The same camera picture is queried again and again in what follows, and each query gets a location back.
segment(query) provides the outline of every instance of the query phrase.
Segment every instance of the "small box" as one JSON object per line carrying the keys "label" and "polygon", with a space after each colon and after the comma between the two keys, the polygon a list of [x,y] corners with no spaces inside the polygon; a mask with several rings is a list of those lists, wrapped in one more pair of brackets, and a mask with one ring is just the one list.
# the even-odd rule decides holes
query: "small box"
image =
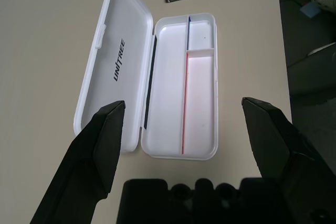
{"label": "small box", "polygon": [[217,28],[209,13],[153,31],[141,0],[104,0],[74,118],[78,135],[104,105],[126,104],[121,152],[207,160],[218,148]]}

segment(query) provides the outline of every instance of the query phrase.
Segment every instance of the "beige table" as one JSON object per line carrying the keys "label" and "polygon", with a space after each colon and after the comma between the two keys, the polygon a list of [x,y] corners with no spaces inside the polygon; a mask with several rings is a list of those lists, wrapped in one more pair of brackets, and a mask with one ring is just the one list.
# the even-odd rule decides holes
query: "beige table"
{"label": "beige table", "polygon": [[[28,223],[74,138],[72,120],[103,0],[0,0],[0,218]],[[209,178],[238,186],[260,176],[240,105],[271,102],[290,118],[278,0],[144,0],[154,22],[210,12],[218,26],[219,148],[209,161],[122,155],[93,223],[114,223],[123,183],[169,186]]]}

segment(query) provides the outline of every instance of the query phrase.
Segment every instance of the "compartment divider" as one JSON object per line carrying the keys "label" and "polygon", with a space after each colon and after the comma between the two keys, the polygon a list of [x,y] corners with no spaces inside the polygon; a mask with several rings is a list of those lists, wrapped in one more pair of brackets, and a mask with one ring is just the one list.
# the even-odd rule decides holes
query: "compartment divider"
{"label": "compartment divider", "polygon": [[187,34],[186,34],[186,53],[185,53],[185,77],[184,77],[184,98],[183,98],[183,118],[182,118],[182,147],[181,154],[184,154],[184,142],[185,142],[185,118],[187,107],[187,90],[188,90],[188,64],[189,64],[189,33],[190,33],[190,17],[187,20]]}

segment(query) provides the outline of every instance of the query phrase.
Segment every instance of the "dark floor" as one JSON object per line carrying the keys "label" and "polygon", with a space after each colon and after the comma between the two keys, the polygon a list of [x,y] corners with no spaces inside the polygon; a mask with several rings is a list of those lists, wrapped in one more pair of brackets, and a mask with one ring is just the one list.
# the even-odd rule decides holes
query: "dark floor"
{"label": "dark floor", "polygon": [[[313,18],[305,16],[300,8],[309,1],[280,0],[292,122],[308,137],[336,174],[336,92],[333,91],[336,90],[336,86],[332,86],[333,81],[336,80],[336,68],[334,72],[330,72],[331,84],[328,83],[328,86],[323,88],[314,87],[309,90],[308,85],[306,92],[301,90],[300,93],[297,85],[291,83],[297,79],[301,81],[300,76],[295,76],[295,71],[291,69],[292,66],[305,61],[312,50],[336,41],[336,16],[324,11]],[[336,46],[328,50],[328,54],[333,54],[336,52]],[[314,73],[318,79],[323,76],[324,70],[319,66],[316,68],[321,71],[321,74]],[[307,85],[304,80],[302,82],[301,86]]]}

